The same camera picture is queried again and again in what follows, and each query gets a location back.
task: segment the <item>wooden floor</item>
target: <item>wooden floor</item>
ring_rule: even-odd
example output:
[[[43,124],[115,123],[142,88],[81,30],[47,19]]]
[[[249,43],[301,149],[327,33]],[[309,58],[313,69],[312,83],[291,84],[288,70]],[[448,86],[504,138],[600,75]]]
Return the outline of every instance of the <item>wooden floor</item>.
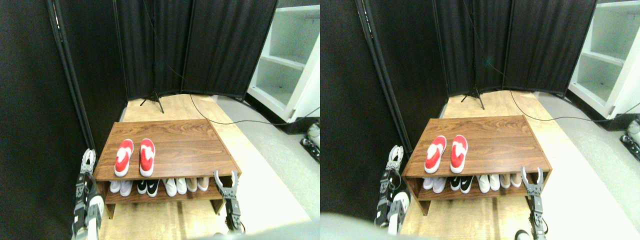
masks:
[[[533,94],[513,92],[513,95],[528,115],[551,118]],[[482,94],[486,110],[482,110],[477,99],[461,103],[462,97],[449,99],[444,118],[522,114],[509,91]],[[604,183],[560,126],[554,121],[529,119],[529,123],[554,169],[542,193],[543,217],[549,225],[547,239],[640,239]],[[414,201],[409,207],[403,234],[441,239],[513,239],[519,229],[531,231],[529,209],[522,196],[433,201],[429,216],[423,216],[416,204]]]
[[[217,122],[231,119],[208,96],[194,95],[198,109]],[[189,95],[161,98],[159,105],[141,99],[129,101],[124,122],[187,120],[202,118]],[[302,206],[287,186],[271,169],[255,147],[235,125],[213,124],[220,138],[236,160],[242,176],[238,185],[238,201],[242,222],[248,234],[289,223],[309,220]],[[208,200],[119,204],[113,220],[102,219],[101,239],[189,239],[227,233],[225,213],[215,215]]]

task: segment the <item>gray floor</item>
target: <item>gray floor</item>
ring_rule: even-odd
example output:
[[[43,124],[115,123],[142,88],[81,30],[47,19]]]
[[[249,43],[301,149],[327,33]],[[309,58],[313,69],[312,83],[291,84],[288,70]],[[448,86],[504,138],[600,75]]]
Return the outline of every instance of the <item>gray floor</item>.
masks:
[[[268,122],[260,113],[228,97],[212,97],[233,121]],[[309,217],[320,216],[320,164],[300,145],[302,135],[287,135],[272,125],[236,124],[291,190]]]
[[[542,106],[552,117],[577,116],[588,118],[583,112],[571,104],[548,93],[535,93]],[[640,232],[640,163],[620,143],[623,131],[608,132],[593,122],[576,119],[556,120],[564,133],[578,147],[613,197],[618,201],[627,217]],[[588,201],[589,193],[585,193],[584,201]]]

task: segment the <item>red shoe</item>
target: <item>red shoe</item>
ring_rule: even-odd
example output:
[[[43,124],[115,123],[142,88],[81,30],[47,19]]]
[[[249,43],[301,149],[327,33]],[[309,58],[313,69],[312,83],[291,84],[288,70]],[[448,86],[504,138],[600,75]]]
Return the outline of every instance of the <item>red shoe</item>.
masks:
[[[140,143],[140,175],[144,177],[151,176],[154,172],[154,157],[156,156],[156,147],[154,143],[145,138]]]
[[[462,135],[457,135],[451,143],[451,171],[461,173],[465,167],[465,156],[467,155],[467,139]]]
[[[440,166],[442,153],[447,148],[447,139],[444,136],[437,136],[427,149],[427,159],[424,161],[424,171],[435,173]]]
[[[132,152],[133,141],[130,139],[122,141],[118,148],[118,153],[116,153],[116,164],[113,166],[113,171],[116,173],[116,176],[123,177],[127,175],[129,171],[129,159],[131,158]]]

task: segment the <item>beige shoe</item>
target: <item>beige shoe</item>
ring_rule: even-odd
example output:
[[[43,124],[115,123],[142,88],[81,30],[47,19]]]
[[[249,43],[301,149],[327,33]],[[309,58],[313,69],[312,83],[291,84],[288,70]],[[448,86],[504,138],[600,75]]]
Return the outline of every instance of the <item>beige shoe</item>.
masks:
[[[500,174],[500,187],[509,188],[511,186],[511,174]]]
[[[196,178],[192,177],[190,179],[187,179],[187,189],[192,193],[198,190],[198,181],[196,180]]]
[[[207,191],[207,188],[209,188],[209,177],[199,177],[198,188],[200,188],[201,191]]]
[[[513,185],[516,188],[519,188],[521,183],[522,183],[522,174],[521,173],[512,173],[511,174],[511,185]]]

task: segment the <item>white shoe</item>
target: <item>white shoe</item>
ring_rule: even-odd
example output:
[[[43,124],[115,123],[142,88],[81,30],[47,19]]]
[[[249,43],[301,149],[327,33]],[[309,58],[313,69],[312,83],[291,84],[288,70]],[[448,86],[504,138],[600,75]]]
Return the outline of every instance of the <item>white shoe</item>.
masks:
[[[178,192],[175,187],[175,180],[163,179],[162,183],[164,184],[164,189],[166,190],[166,194],[169,196],[175,196],[175,194]]]
[[[476,176],[478,179],[478,186],[480,186],[480,192],[487,193],[489,192],[489,188],[491,184],[489,183],[489,175],[480,175]]]
[[[112,193],[117,193],[120,191],[120,181],[110,181],[110,187],[109,190],[111,190]]]
[[[129,193],[131,193],[131,188],[133,188],[132,180],[120,181],[120,196],[129,196]]]
[[[511,174],[500,174],[500,187],[509,188],[511,186]]]
[[[512,173],[511,174],[511,185],[513,185],[516,188],[519,188],[521,183],[522,183],[522,174],[521,173]]]
[[[498,174],[491,174],[489,176],[489,185],[491,186],[491,190],[498,191],[498,189],[500,189],[500,177]]]
[[[429,190],[433,188],[433,178],[432,177],[423,177],[424,182],[422,182],[422,188],[425,190]]]
[[[175,179],[175,188],[178,190],[180,195],[187,193],[187,180],[184,178]]]
[[[433,177],[433,192],[441,193],[444,187],[447,185],[446,177]]]

